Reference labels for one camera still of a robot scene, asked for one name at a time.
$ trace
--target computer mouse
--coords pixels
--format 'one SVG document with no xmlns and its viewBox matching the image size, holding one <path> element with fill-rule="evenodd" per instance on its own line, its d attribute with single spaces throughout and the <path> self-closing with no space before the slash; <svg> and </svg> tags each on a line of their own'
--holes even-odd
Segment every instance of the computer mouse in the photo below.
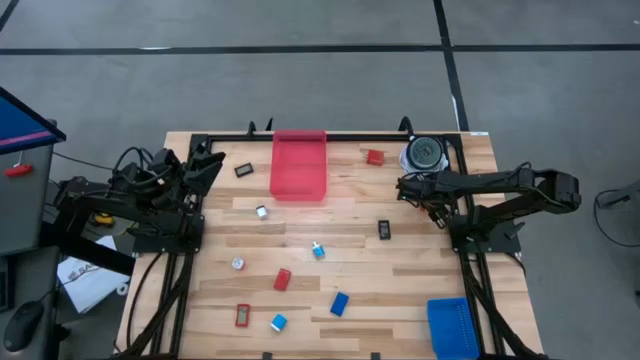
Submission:
<svg viewBox="0 0 640 360">
<path fill-rule="evenodd" d="M 40 301 L 28 301 L 20 306 L 4 329 L 4 347 L 16 352 L 29 345 L 38 328 L 44 307 Z"/>
</svg>

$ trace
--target white cube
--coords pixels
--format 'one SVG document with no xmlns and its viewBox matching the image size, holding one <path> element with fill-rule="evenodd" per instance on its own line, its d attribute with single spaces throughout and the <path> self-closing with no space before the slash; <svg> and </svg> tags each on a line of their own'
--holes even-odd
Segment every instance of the white cube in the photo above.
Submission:
<svg viewBox="0 0 640 360">
<path fill-rule="evenodd" d="M 244 267 L 244 260 L 242 260 L 241 258 L 235 258 L 233 259 L 231 266 L 236 270 L 242 270 L 242 268 Z"/>
<path fill-rule="evenodd" d="M 258 217 L 260 218 L 260 220 L 266 220 L 267 219 L 267 208 L 264 206 L 258 206 L 256 208 L 256 212 L 258 213 Z"/>
</svg>

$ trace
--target blue basket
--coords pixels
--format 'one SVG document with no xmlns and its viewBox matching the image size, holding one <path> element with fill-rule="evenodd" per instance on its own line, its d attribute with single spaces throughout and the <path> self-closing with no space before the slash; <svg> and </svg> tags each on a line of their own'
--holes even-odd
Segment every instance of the blue basket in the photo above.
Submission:
<svg viewBox="0 0 640 360">
<path fill-rule="evenodd" d="M 427 301 L 433 350 L 438 359 L 476 359 L 476 333 L 466 298 Z"/>
</svg>

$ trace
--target wooden table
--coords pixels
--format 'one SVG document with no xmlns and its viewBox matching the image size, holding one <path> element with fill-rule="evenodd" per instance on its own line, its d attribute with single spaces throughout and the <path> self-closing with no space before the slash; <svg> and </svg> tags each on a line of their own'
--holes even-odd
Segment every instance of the wooden table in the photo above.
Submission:
<svg viewBox="0 0 640 360">
<path fill-rule="evenodd" d="M 191 135 L 170 132 L 165 146 L 185 160 Z M 489 136 L 461 136 L 469 173 L 497 171 Z M 371 352 L 383 359 L 435 358 L 426 302 L 465 293 L 448 234 L 424 212 L 396 200 L 395 185 L 403 174 L 397 158 L 405 145 L 329 142 L 326 199 L 301 207 L 278 203 L 269 194 L 271 142 L 214 143 L 213 150 L 227 158 L 204 202 L 206 233 L 195 257 L 180 358 L 259 358 L 265 351 L 275 359 L 369 358 Z M 385 152 L 384 166 L 365 163 L 369 149 Z M 236 178 L 233 168 L 247 162 L 255 173 Z M 493 205 L 503 199 L 494 194 L 475 200 Z M 267 207 L 268 220 L 256 216 L 259 205 Z M 391 223 L 390 241 L 378 239 L 377 222 L 383 219 Z M 312 241 L 324 245 L 325 259 L 314 258 Z M 157 308 L 166 257 L 144 284 L 134 334 Z M 235 257 L 246 261 L 244 270 L 231 267 Z M 147 254 L 136 262 L 117 340 L 122 349 L 132 294 L 152 258 Z M 542 351 L 522 270 L 502 254 L 487 259 L 500 312 L 526 345 Z M 286 292 L 273 290 L 279 268 L 293 273 Z M 329 313 L 338 291 L 350 296 L 341 318 Z M 234 325 L 239 303 L 252 307 L 248 328 Z M 490 352 L 490 331 L 480 312 Z M 277 313 L 289 320 L 281 333 L 269 326 Z M 170 314 L 165 351 L 172 327 Z"/>
</svg>

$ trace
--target blue cube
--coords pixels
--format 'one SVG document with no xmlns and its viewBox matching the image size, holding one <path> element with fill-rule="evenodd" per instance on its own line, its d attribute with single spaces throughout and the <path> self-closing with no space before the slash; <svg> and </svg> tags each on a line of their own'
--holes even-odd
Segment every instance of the blue cube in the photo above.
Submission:
<svg viewBox="0 0 640 360">
<path fill-rule="evenodd" d="M 336 314 L 338 316 L 342 316 L 344 312 L 344 308 L 347 306 L 347 302 L 349 301 L 349 296 L 339 292 L 336 295 L 336 299 L 333 300 L 333 305 L 331 306 L 331 313 Z"/>
<path fill-rule="evenodd" d="M 287 325 L 287 318 L 280 314 L 276 315 L 276 317 L 273 318 L 273 321 L 271 321 L 271 327 L 275 331 L 282 331 L 285 325 Z"/>
<path fill-rule="evenodd" d="M 319 259 L 324 257 L 324 248 L 315 241 L 313 242 L 313 255 Z"/>
</svg>

